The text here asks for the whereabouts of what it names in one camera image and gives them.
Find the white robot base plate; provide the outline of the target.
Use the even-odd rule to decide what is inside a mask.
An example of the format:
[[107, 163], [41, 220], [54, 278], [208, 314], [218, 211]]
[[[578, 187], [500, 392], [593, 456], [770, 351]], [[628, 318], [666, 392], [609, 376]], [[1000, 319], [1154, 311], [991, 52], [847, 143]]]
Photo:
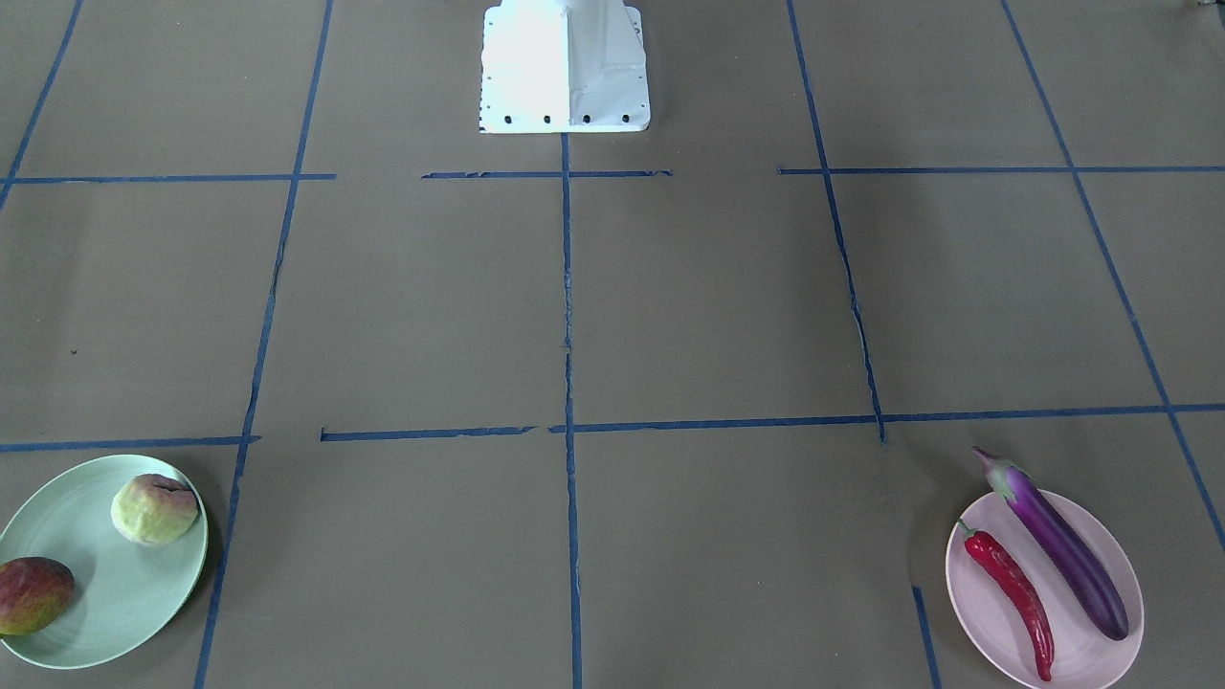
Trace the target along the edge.
[[639, 132], [652, 105], [639, 9], [502, 1], [481, 18], [479, 131]]

